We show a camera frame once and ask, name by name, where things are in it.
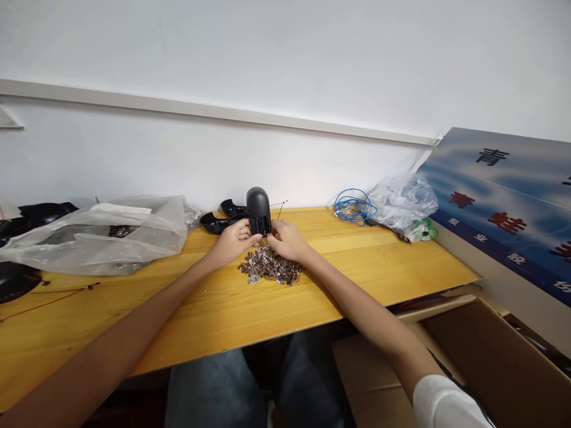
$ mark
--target wooden table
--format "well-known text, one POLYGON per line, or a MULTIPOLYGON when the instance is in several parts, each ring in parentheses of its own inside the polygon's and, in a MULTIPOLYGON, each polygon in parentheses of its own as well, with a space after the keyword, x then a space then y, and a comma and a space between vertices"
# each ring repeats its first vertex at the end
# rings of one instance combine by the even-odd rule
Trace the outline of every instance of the wooden table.
MULTIPOLYGON (((479 276, 436 242, 406 245, 392 232, 339 221, 325 208, 284 210, 311 245, 384 305, 468 284, 479 276)), ((101 282, 93 290, 0 324, 0 411, 7 410, 72 355, 199 260, 216 241, 199 228, 178 256, 130 276, 45 273, 55 291, 101 282)), ((149 372, 342 318, 322 285, 305 271, 293 287, 248 285, 243 257, 210 276, 170 318, 132 374, 149 372)), ((1 317, 65 294, 29 293, 0 306, 1 317)))

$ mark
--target wall trim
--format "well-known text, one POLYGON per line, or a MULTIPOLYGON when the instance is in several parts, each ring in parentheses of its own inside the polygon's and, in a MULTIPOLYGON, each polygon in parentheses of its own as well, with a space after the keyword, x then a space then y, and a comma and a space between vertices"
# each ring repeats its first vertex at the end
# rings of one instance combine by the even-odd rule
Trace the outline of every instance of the wall trim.
POLYGON ((437 141, 436 139, 429 137, 400 134, 331 122, 321 122, 271 113, 30 81, 0 79, 0 95, 218 118, 333 134, 344 134, 348 136, 366 137, 376 140, 421 144, 424 146, 433 146, 437 141))

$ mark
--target white t-shirt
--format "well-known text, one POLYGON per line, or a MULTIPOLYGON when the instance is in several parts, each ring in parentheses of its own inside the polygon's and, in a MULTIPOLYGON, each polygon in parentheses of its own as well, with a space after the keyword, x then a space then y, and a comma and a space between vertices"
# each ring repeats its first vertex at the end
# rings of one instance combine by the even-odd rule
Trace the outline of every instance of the white t-shirt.
POLYGON ((491 428, 474 399, 438 374, 423 377, 412 395, 419 428, 491 428))

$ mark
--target blue wire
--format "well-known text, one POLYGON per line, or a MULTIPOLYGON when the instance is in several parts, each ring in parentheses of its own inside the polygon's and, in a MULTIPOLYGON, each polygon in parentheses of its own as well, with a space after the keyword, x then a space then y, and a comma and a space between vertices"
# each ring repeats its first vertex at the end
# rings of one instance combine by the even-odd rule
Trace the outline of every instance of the blue wire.
POLYGON ((367 196, 367 194, 362 191, 361 189, 357 188, 350 188, 343 190, 335 199, 335 203, 333 204, 333 209, 337 217, 341 220, 355 223, 359 226, 365 226, 365 220, 370 219, 379 211, 376 206, 371 203, 371 200, 367 196), (343 193, 346 193, 351 190, 356 190, 361 192, 365 195, 366 200, 359 199, 354 196, 343 196, 343 193), (348 214, 345 211, 354 211, 354 214, 348 214))

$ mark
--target white plastic bag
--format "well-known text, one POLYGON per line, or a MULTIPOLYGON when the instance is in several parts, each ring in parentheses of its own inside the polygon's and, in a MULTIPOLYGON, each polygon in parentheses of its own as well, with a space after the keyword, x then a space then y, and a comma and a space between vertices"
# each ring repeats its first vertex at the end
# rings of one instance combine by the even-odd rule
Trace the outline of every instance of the white plastic bag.
POLYGON ((75 211, 10 239, 0 248, 0 262, 76 275, 128 275, 152 260, 180 253, 201 215, 185 205, 183 196, 113 204, 75 211), (120 238, 109 236, 117 230, 113 226, 132 227, 120 238))
POLYGON ((415 223, 438 209, 438 199, 426 179, 417 174, 388 177, 370 192, 371 203, 378 208, 372 219, 395 230, 412 242, 424 232, 423 223, 415 223))

